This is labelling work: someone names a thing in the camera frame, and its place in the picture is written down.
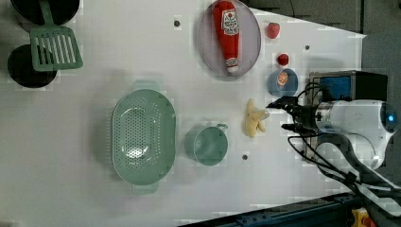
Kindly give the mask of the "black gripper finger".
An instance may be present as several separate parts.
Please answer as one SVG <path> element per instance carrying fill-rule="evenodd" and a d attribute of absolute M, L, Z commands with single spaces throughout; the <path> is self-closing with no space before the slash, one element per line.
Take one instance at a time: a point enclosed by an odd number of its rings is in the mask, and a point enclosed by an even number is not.
<path fill-rule="evenodd" d="M 296 124 L 283 124 L 281 126 L 282 129 L 287 130 L 287 131 L 293 131 L 293 132 L 298 132 L 299 129 Z"/>
<path fill-rule="evenodd" d="M 271 109 L 291 110 L 298 105 L 297 96 L 282 96 L 268 105 Z"/>

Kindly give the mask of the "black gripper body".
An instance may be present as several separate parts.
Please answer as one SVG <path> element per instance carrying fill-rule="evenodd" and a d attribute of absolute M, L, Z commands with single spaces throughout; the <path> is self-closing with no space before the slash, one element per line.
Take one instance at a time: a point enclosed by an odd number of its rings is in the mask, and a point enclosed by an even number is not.
<path fill-rule="evenodd" d="M 292 116 L 293 123 L 296 124 L 299 131 L 297 133 L 307 133 L 309 131 L 316 132 L 318 127 L 315 122 L 316 106 L 301 106 L 289 110 L 289 114 Z"/>

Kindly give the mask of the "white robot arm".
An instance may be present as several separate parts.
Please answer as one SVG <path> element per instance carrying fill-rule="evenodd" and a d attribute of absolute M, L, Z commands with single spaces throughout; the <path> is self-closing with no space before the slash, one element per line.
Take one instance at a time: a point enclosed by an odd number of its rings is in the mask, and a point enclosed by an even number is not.
<path fill-rule="evenodd" d="M 308 144 L 307 157 L 328 178 L 338 181 L 391 218 L 400 217 L 400 187 L 377 172 L 397 131 L 397 115 L 381 100 L 333 100 L 302 106 L 296 96 L 282 96 L 268 105 L 291 115 L 283 129 Z"/>

